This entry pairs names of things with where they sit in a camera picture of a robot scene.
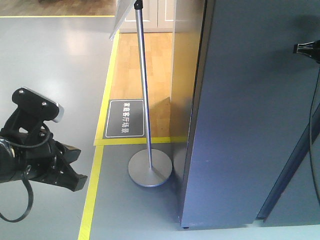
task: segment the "yellow floor tape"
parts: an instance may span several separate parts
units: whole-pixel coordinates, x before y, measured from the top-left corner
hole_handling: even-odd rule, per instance
[[[112,52],[110,56],[109,68],[108,73],[106,76],[106,83],[104,87],[104,93],[102,98],[102,104],[100,109],[100,115],[98,119],[98,125],[96,128],[95,139],[100,140],[103,139],[105,124],[106,124],[106,116],[109,107],[109,99],[111,93],[111,86],[114,79],[114,70],[116,65],[116,56],[118,51],[118,44],[119,44],[119,33],[117,33],[113,40]]]
[[[96,139],[94,145],[126,145],[126,144],[146,144],[147,139],[145,137],[137,138],[111,138],[111,139]],[[151,143],[153,144],[165,144],[171,143],[169,136],[164,137],[152,137]]]
[[[103,154],[104,146],[97,146],[95,148],[93,165],[90,175],[88,191],[86,194],[78,240],[90,239],[91,225],[94,217]]]
[[[114,15],[49,15],[49,16],[0,16],[1,19],[22,19],[22,18],[113,18]]]

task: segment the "sign stand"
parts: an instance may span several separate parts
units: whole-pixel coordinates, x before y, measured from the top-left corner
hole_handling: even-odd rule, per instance
[[[143,1],[134,3],[136,28],[138,34],[138,47],[140,58],[140,71],[143,92],[144,128],[146,134],[146,149],[137,152],[129,161],[129,175],[132,180],[143,187],[157,187],[164,184],[172,172],[172,162],[162,151],[152,149],[151,131],[148,103],[148,83],[145,54],[145,37],[143,26]]]

